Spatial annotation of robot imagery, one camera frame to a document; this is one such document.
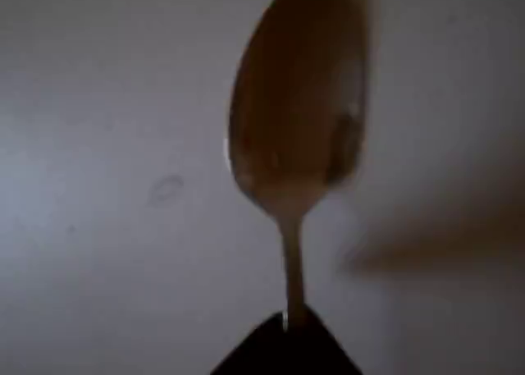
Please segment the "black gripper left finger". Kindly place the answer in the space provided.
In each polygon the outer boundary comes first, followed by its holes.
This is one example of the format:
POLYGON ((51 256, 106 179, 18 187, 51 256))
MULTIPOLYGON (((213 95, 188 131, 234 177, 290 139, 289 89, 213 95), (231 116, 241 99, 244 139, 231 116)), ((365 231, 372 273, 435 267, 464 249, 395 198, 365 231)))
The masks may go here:
POLYGON ((256 326, 211 374, 270 374, 282 365, 288 345, 287 314, 278 312, 256 326))

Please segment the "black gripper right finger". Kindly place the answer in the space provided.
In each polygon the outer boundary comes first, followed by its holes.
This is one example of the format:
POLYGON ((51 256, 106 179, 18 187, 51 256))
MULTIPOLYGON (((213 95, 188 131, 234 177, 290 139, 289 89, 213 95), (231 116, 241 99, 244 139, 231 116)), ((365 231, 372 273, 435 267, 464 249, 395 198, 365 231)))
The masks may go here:
POLYGON ((288 330, 288 369, 291 374, 363 373, 309 307, 303 324, 288 330))

